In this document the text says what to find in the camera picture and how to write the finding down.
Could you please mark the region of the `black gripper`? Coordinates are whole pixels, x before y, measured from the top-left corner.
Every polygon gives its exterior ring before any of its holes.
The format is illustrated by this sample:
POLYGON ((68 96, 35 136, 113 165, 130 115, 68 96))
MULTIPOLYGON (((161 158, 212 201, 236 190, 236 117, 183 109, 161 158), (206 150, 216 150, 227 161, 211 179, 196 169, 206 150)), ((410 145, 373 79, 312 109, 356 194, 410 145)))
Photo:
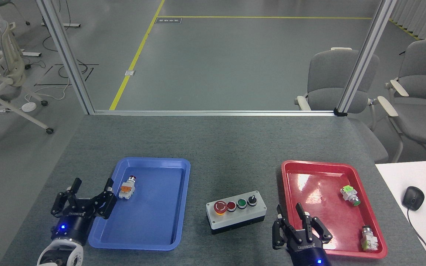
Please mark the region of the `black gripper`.
POLYGON ((317 216, 311 217, 308 212, 304 211, 300 202, 296 204, 295 208, 305 230, 306 241, 301 244, 295 242, 295 229, 283 214, 281 206, 278 205, 277 219, 272 226, 272 248, 279 250, 286 244, 294 266, 331 266, 323 244, 330 242, 333 235, 317 216), (315 237, 312 229, 318 233, 318 238, 315 237))
POLYGON ((65 239, 85 246, 95 217, 109 219, 115 207, 117 196, 113 193, 113 183, 108 178, 103 192, 88 200, 86 212, 82 208, 83 199, 76 197, 82 184, 80 178, 76 177, 71 187, 57 194, 51 214, 60 219, 51 229, 51 240, 65 239))

